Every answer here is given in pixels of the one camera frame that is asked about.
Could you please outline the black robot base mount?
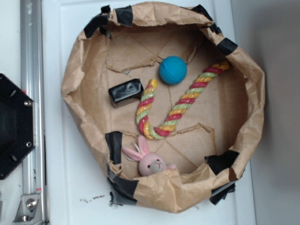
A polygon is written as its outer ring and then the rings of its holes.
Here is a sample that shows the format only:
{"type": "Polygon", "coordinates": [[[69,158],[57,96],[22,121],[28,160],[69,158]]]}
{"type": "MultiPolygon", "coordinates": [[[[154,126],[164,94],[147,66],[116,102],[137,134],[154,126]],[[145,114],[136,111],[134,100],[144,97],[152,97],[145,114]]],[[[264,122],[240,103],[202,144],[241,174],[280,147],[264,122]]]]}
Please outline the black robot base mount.
{"type": "Polygon", "coordinates": [[[0,75],[0,179],[34,149],[34,101],[4,74],[0,75]]]}

